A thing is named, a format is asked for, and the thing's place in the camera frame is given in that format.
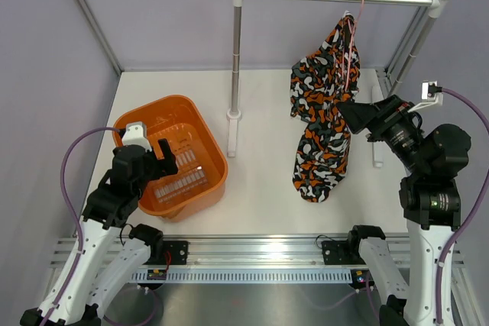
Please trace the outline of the orange plastic basket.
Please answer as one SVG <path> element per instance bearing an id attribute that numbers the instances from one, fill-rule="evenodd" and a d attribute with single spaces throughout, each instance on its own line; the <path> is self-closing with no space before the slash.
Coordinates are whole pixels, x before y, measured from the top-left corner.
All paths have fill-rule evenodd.
<path id="1" fill-rule="evenodd" d="M 158 158 L 160 139 L 167 140 L 176 157 L 178 173 L 150 182 L 139 209 L 165 221 L 178 222 L 216 204 L 225 193 L 228 164 L 194 102 L 170 95 L 133 109 L 114 127 L 142 122 Z"/>

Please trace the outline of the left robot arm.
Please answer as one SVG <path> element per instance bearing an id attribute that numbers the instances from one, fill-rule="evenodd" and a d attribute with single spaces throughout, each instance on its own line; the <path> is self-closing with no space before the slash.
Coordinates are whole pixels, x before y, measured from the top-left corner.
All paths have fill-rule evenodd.
<path id="1" fill-rule="evenodd" d="M 102 261 L 137 208 L 149 182 L 177 174 L 167 140 L 152 148 L 131 143 L 113 150 L 112 167 L 87 198 L 76 226 L 77 241 L 51 293 L 21 316 L 22 325 L 100 325 L 107 307 L 138 267 L 168 259 L 163 233 L 146 224 L 131 229 L 122 251 Z"/>

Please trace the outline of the white clothes rack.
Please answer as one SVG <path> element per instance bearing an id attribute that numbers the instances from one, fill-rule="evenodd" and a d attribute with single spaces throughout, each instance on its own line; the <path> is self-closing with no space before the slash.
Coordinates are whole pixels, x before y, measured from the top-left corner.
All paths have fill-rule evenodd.
<path id="1" fill-rule="evenodd" d="M 381 5 L 405 5 L 418 6 L 428 9 L 428 18 L 423 25 L 416 41 L 414 42 L 408 57 L 403 63 L 399 76 L 388 90 L 388 95 L 395 94 L 400 88 L 401 83 L 410 71 L 421 47 L 423 46 L 429 32 L 436 20 L 443 13 L 446 5 L 451 0 L 308 0 L 318 2 L 348 2 L 360 4 L 381 4 Z M 239 109 L 239 82 L 240 82 L 240 56 L 241 56 L 241 19 L 244 0 L 232 0 L 233 4 L 233 50 L 232 50 L 232 77 L 231 77 L 231 101 L 230 109 L 227 111 L 228 119 L 228 145 L 227 155 L 231 158 L 236 157 L 238 147 L 238 124 L 241 120 Z"/>

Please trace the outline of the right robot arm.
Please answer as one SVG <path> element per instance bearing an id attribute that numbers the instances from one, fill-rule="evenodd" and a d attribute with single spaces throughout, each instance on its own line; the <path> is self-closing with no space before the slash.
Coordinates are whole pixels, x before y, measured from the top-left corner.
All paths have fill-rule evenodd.
<path id="1" fill-rule="evenodd" d="M 470 136 L 453 124 L 423 134 L 416 106 L 396 95 L 372 104 L 340 102 L 338 110 L 352 133 L 368 130 L 368 141 L 384 142 L 409 172 L 399 197 L 410 239 L 410 280 L 400 274 L 379 227 L 354 227 L 346 244 L 349 259 L 364 262 L 377 287 L 380 323 L 452 325 L 450 239 L 461 227 L 455 177 L 468 165 Z"/>

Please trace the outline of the orange camouflage shorts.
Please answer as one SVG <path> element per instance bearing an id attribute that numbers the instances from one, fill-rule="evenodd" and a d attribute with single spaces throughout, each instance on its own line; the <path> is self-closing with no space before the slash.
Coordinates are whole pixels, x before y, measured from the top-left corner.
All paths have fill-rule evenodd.
<path id="1" fill-rule="evenodd" d="M 351 132 L 336 104 L 353 101 L 358 93 L 361 66 L 356 45 L 347 92 L 342 77 L 344 37 L 346 42 L 349 38 L 344 26 L 353 17 L 345 12 L 319 49 L 291 68 L 290 116 L 306 123 L 296 149 L 292 182 L 308 202 L 324 202 L 347 174 Z"/>

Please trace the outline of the aluminium mounting rail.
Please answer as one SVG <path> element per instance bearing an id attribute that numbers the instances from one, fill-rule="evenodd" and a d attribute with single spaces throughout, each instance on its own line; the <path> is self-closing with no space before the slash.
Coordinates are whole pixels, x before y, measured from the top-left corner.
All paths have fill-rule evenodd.
<path id="1" fill-rule="evenodd" d="M 169 236 L 170 240 L 188 241 L 187 262 L 189 267 L 320 267 L 325 265 L 319 238 L 313 235 L 264 237 L 247 236 Z M 386 238 L 394 262 L 400 268 L 410 265 L 410 241 L 406 234 Z M 54 246 L 50 267 L 64 265 L 74 245 L 74 238 L 61 238 Z M 115 240 L 103 257 L 102 265 L 108 265 L 122 249 Z"/>

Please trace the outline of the pink wire hanger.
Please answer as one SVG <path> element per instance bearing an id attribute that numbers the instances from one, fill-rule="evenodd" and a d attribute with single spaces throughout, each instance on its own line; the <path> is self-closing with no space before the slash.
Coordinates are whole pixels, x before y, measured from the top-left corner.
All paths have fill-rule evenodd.
<path id="1" fill-rule="evenodd" d="M 342 77 L 345 82 L 345 86 L 344 86 L 345 92 L 348 91 L 348 87 L 350 86 L 350 72 L 351 72 L 351 65 L 352 65 L 353 47 L 355 45 L 355 34 L 358 28 L 359 19 L 364 10 L 364 3 L 365 0 L 361 0 L 358 16 L 356 18 L 353 18 L 352 21 L 348 18 L 344 26 L 344 31 L 349 30 L 348 42 L 346 42 L 346 37 L 344 37 L 344 49 L 342 54 Z"/>

